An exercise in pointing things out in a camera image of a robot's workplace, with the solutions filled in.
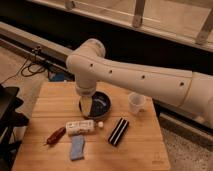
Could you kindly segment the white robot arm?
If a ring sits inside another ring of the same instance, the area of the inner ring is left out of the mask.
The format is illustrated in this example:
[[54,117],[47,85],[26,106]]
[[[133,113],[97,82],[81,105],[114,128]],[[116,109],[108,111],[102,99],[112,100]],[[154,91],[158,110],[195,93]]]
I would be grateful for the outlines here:
[[105,58],[101,41],[88,39],[66,59],[76,91],[91,97],[98,81],[149,96],[173,108],[200,115],[213,127],[213,76],[189,70],[153,67]]

